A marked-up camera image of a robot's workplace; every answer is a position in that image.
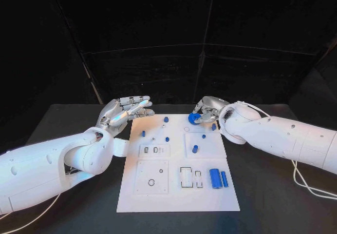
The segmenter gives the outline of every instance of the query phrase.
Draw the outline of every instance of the cable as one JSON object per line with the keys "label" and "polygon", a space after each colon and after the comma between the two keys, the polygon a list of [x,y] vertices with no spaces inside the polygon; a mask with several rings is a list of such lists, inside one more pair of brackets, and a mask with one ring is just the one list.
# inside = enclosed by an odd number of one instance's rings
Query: cable
{"label": "cable", "polygon": [[[268,115],[257,106],[254,106],[252,104],[245,103],[244,101],[238,101],[237,103],[238,103],[238,104],[248,105],[250,107],[252,107],[254,109],[257,109],[260,112],[262,112],[262,113],[270,117],[270,115]],[[310,191],[316,196],[323,197],[323,198],[327,198],[327,199],[337,200],[337,195],[336,195],[336,194],[333,194],[333,193],[330,193],[330,192],[327,192],[327,191],[324,191],[324,190],[316,189],[316,188],[313,188],[313,187],[309,186],[309,184],[307,184],[307,182],[306,182],[306,180],[304,180],[303,174],[301,174],[301,172],[300,172],[300,170],[298,170],[298,168],[297,168],[297,161],[291,160],[291,162],[293,162],[293,165],[294,165],[294,181],[296,181],[296,183],[297,183],[300,186],[306,187],[306,188],[309,189],[309,191]],[[297,181],[297,173],[298,173],[298,175],[300,175],[300,177],[301,177],[301,179],[303,179],[304,184],[298,183],[298,181]],[[322,192],[322,193],[324,193],[324,194],[329,194],[330,196],[320,195],[320,194],[314,193],[313,190],[316,190],[316,191],[319,191],[319,192]]]}
{"label": "cable", "polygon": [[42,212],[42,214],[38,216],[38,218],[31,222],[31,223],[28,223],[25,226],[22,226],[21,228],[18,228],[18,229],[15,229],[15,230],[12,230],[12,231],[9,231],[9,232],[5,232],[5,233],[2,233],[2,234],[10,234],[10,233],[13,233],[13,232],[16,232],[16,231],[19,231],[22,228],[25,228],[28,225],[31,225],[39,218],[41,218],[41,216],[45,214],[45,212],[51,209],[51,207],[54,206],[54,204],[55,204],[55,202],[57,202],[57,200],[58,200],[58,197],[55,198],[55,201],[52,202],[52,204],[51,204],[51,206],[48,207],[48,209]]}
{"label": "cable", "polygon": [[13,212],[8,213],[0,219],[3,219],[8,215],[10,215]]}

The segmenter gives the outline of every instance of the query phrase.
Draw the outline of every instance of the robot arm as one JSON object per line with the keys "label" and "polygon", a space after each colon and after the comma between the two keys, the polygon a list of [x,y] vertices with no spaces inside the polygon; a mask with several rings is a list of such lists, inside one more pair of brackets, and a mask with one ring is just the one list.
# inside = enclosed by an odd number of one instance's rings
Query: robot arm
{"label": "robot arm", "polygon": [[286,118],[261,117],[250,106],[244,102],[229,104],[216,97],[203,97],[193,113],[201,108],[206,111],[195,123],[218,119],[221,133],[234,143],[248,142],[262,151],[337,174],[337,132]]}
{"label": "robot arm", "polygon": [[[114,138],[127,121],[153,116],[150,97],[114,99],[84,133],[22,147],[0,156],[0,214],[22,210],[101,174],[129,141]],[[67,172],[65,165],[72,167]]]}

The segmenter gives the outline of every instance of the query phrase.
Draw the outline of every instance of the black table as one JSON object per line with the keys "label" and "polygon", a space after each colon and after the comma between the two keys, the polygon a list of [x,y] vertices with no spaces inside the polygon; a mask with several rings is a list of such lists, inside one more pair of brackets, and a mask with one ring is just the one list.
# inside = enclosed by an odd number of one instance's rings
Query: black table
{"label": "black table", "polygon": [[[84,132],[95,125],[103,105],[52,105],[28,144]],[[154,105],[159,114],[188,114],[193,105]],[[274,116],[296,119],[287,105],[260,105]],[[131,124],[118,135],[129,139]],[[337,201],[319,198],[293,181],[291,161],[237,145],[225,138],[239,212],[117,213],[126,158],[62,193],[41,219],[18,233],[337,233]],[[300,163],[313,187],[337,193],[337,175]],[[45,211],[52,199],[0,221],[0,233],[16,229]]]}

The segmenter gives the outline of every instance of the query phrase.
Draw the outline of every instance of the white pegboard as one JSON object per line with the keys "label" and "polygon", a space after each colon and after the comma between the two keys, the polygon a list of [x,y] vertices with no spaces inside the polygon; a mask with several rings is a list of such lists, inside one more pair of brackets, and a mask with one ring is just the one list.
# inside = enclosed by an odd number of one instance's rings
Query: white pegboard
{"label": "white pegboard", "polygon": [[[130,150],[126,160],[117,212],[241,210],[219,129],[216,128],[212,131],[212,123],[192,125],[188,121],[188,116],[154,115],[133,121]],[[199,157],[188,157],[189,151],[192,151],[190,145],[195,142],[201,144],[201,151],[196,153]],[[144,156],[140,152],[140,150],[144,150],[144,144],[169,144],[170,154],[160,156],[152,154],[152,156]],[[149,169],[146,166],[146,171],[150,173],[147,176],[139,173],[142,170],[139,163],[144,161],[149,161],[149,167],[152,168]],[[152,177],[160,176],[157,171],[163,165],[159,163],[165,161],[169,166],[166,169],[167,189],[165,189],[166,183],[160,177],[154,179],[154,185],[149,185]],[[182,188],[180,167],[192,168],[193,188]],[[226,172],[228,188],[212,189],[209,175],[212,168],[218,168]],[[198,188],[199,178],[196,178],[196,171],[201,171],[202,188]]]}

